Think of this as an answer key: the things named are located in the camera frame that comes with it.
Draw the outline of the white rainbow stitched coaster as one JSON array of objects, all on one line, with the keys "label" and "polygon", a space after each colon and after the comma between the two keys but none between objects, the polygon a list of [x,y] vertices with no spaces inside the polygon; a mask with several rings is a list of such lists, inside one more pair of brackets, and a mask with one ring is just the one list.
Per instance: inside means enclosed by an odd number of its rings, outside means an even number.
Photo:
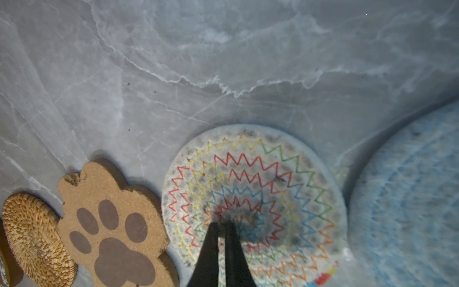
[{"label": "white rainbow stitched coaster", "polygon": [[161,203],[188,270],[213,222],[235,224],[260,287],[322,287],[347,247],[334,176],[305,143],[270,127],[226,125],[192,139],[166,173]]}]

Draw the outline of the glossy dark wooden coaster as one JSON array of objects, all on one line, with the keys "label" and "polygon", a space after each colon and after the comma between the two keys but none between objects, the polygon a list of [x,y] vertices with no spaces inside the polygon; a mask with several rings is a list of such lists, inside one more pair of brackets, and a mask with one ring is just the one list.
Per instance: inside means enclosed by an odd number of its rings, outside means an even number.
[{"label": "glossy dark wooden coaster", "polygon": [[16,287],[22,279],[23,271],[16,262],[1,226],[1,286]]}]

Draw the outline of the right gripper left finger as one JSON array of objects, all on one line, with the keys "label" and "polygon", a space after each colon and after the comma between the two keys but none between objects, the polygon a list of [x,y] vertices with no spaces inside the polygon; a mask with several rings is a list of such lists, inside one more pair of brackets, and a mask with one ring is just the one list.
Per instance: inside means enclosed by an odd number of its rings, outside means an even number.
[{"label": "right gripper left finger", "polygon": [[187,287],[217,287],[219,278],[218,263],[219,227],[216,222],[209,225],[196,267]]}]

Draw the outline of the cork paw print coaster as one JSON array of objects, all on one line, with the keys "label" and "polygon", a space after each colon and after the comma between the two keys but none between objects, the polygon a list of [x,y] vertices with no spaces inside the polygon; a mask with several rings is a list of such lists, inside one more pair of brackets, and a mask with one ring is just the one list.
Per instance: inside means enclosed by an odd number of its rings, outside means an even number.
[{"label": "cork paw print coaster", "polygon": [[96,287],[176,287],[166,254],[169,238],[158,197],[130,185],[110,161],[98,159],[58,183],[64,215],[59,234]]}]

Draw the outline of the woven rattan round coaster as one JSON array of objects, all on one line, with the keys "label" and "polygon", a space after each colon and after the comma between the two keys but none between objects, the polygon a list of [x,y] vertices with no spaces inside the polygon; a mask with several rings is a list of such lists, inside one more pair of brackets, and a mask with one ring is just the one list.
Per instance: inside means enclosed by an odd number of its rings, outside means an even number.
[{"label": "woven rattan round coaster", "polygon": [[9,246],[25,275],[39,287],[70,287],[78,265],[57,230],[59,216],[38,197],[10,195],[2,207]]}]

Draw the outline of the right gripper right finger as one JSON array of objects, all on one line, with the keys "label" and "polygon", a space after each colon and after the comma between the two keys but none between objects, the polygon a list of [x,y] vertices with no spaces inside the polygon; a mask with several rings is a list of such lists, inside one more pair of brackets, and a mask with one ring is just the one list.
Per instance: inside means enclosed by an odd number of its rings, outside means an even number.
[{"label": "right gripper right finger", "polygon": [[233,222],[225,223],[225,276],[227,287],[256,287]]}]

